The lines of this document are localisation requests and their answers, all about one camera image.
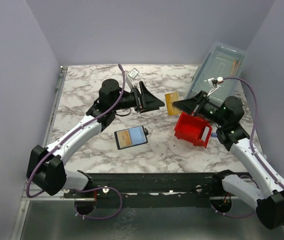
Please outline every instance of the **clear plastic bin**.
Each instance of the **clear plastic bin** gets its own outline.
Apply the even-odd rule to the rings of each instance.
[[[245,58],[246,51],[215,42],[205,57],[202,66],[193,76],[191,88],[185,98],[189,99],[201,90],[209,92],[210,86],[207,79],[229,76],[239,77]],[[228,96],[233,95],[236,85],[237,80],[226,80],[221,84],[222,87],[210,96],[211,101],[218,106],[222,105]]]

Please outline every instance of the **red plastic crate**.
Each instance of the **red plastic crate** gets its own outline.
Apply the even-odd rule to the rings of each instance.
[[[206,127],[209,127],[209,131],[205,141],[203,141],[202,136]],[[200,117],[193,117],[182,112],[174,131],[177,139],[183,139],[195,146],[206,148],[212,133],[212,126]]]

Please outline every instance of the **gray wall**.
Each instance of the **gray wall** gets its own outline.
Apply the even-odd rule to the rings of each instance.
[[[284,176],[284,1],[274,3],[248,51],[245,72],[258,97],[261,144]]]
[[[27,0],[61,65],[200,64],[248,48],[274,0]]]
[[[0,0],[0,240],[10,238],[31,149],[42,144],[59,64],[24,0]]]

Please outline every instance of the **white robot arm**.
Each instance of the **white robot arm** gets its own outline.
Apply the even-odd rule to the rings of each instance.
[[[204,116],[220,126],[216,131],[219,142],[241,161],[258,188],[226,170],[213,177],[216,193],[236,195],[256,211],[264,226],[273,229],[284,224],[284,178],[258,152],[252,141],[253,136],[249,136],[240,125],[244,115],[242,101],[235,96],[227,97],[221,106],[210,101],[209,95],[223,81],[220,77],[211,78],[208,82],[212,82],[212,91],[200,91],[193,98],[174,102],[173,106],[194,117]]]
[[[138,113],[145,113],[165,106],[146,89],[142,81],[139,82],[141,92],[133,84],[132,80],[137,75],[136,69],[126,76],[131,92],[125,91],[125,73],[122,66],[119,67],[123,75],[122,88],[115,79],[105,80],[99,90],[99,98],[73,129],[46,147],[37,145],[33,148],[26,173],[29,179],[26,194],[29,198],[42,192],[54,195],[61,189],[83,190],[90,177],[81,171],[65,171],[64,166],[71,156],[88,140],[104,131],[115,119],[117,110],[134,108]],[[30,195],[31,182],[42,191]]]

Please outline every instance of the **white marble surface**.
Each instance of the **white marble surface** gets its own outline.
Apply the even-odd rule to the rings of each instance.
[[[183,97],[188,91],[197,65],[123,65],[130,71],[140,71],[138,81],[165,102],[165,94],[179,92]],[[60,138],[75,126],[98,98],[98,90],[105,79],[114,78],[122,85],[117,65],[84,65],[68,68],[62,97],[53,126],[51,142]],[[245,115],[242,126],[250,134],[253,121],[240,84],[236,96],[243,100]],[[90,173],[181,173],[219,172],[230,169],[246,171],[244,166],[211,137],[207,148],[174,137],[178,116],[168,116],[166,107],[158,111],[116,117],[102,133],[87,142],[66,165],[70,171]],[[148,130],[148,144],[118,150],[114,132],[143,125]],[[256,145],[260,148],[256,136]]]

